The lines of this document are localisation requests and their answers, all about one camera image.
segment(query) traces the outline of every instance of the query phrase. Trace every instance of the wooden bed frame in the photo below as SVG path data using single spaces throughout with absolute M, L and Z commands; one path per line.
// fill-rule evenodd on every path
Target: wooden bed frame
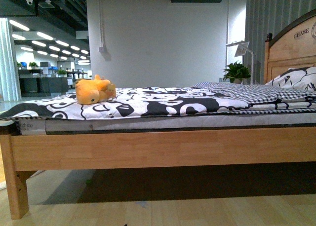
M 288 67 L 316 66 L 312 28 L 315 35 L 316 10 L 266 42 L 265 82 Z M 316 161 L 316 125 L 40 136 L 18 135 L 11 125 L 0 134 L 13 219 L 29 210 L 26 180 L 37 170 Z

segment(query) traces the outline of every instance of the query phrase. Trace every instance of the black and white duvet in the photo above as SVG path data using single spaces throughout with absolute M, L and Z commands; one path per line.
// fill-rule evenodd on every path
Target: black and white duvet
M 80 105 L 76 94 L 27 101 L 0 119 L 120 119 L 153 116 L 316 112 L 316 94 L 264 85 L 199 83 L 187 88 L 117 89 L 111 102 Z

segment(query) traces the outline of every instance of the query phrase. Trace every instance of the curtain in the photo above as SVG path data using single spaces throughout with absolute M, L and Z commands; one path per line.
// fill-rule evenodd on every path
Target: curtain
M 255 83 L 263 83 L 265 40 L 276 36 L 291 22 L 316 8 L 316 0 L 247 0 L 245 41 L 255 53 Z M 251 66 L 251 56 L 244 57 Z
M 0 18 L 0 94 L 4 101 L 20 101 L 21 90 L 11 27 Z

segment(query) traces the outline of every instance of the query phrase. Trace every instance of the yellow plush toy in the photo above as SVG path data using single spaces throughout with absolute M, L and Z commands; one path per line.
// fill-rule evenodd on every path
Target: yellow plush toy
M 76 96 L 79 104 L 95 104 L 115 98 L 116 89 L 108 79 L 95 75 L 94 80 L 81 79 L 76 82 Z

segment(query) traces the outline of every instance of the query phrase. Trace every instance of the floor lamp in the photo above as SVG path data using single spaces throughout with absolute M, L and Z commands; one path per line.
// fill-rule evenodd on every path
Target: floor lamp
M 235 57 L 238 56 L 243 56 L 246 54 L 246 52 L 250 52 L 251 53 L 251 79 L 250 79 L 250 84 L 254 84 L 254 52 L 251 51 L 248 46 L 249 46 L 249 42 L 245 42 L 245 41 L 239 41 L 239 42 L 232 42 L 229 44 L 226 44 L 226 47 L 232 47 L 232 46 L 236 46 L 237 50 L 235 53 Z

